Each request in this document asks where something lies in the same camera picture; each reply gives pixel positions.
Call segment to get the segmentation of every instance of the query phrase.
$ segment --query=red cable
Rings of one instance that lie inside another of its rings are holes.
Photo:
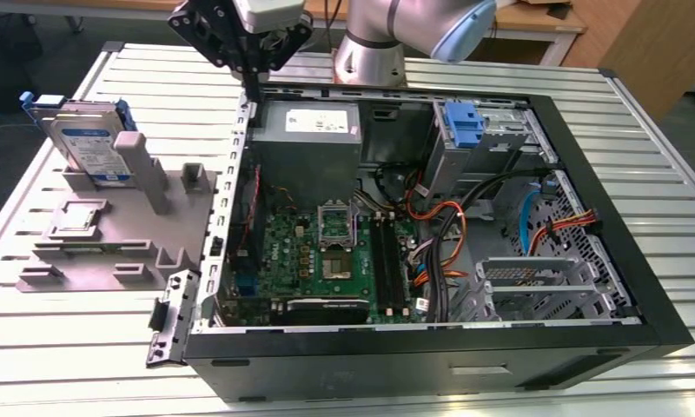
[[[251,209],[247,213],[247,220],[244,223],[244,233],[241,234],[240,246],[237,246],[237,248],[236,248],[237,252],[241,249],[241,246],[244,245],[244,239],[247,238],[247,234],[251,231],[252,217],[255,216],[255,203],[257,202],[259,193],[260,193],[260,166],[257,166],[255,168],[255,193],[252,194]]]

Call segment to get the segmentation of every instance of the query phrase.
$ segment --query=hard drive label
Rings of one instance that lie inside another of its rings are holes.
[[[61,134],[69,152],[91,178],[100,185],[123,187],[131,171],[113,149],[111,132],[105,129],[61,129]]]

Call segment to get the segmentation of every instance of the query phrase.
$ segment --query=ram slot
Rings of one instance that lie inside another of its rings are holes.
[[[404,280],[400,272],[399,240],[394,231],[394,222],[383,222],[383,267],[390,288],[390,300],[394,312],[404,308]]]
[[[391,307],[391,292],[386,275],[386,259],[383,258],[383,220],[371,220],[371,252],[374,256],[375,299],[380,312]]]

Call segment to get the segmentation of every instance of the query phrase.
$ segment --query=blue drive bracket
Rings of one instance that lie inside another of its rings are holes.
[[[444,103],[444,122],[454,133],[456,148],[476,148],[484,135],[484,118],[472,103]]]

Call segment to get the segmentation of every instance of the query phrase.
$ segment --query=blue cable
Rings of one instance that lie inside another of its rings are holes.
[[[523,200],[523,207],[520,208],[520,248],[523,249],[523,255],[528,253],[528,216],[531,215],[532,198],[542,192],[535,189],[528,193]]]

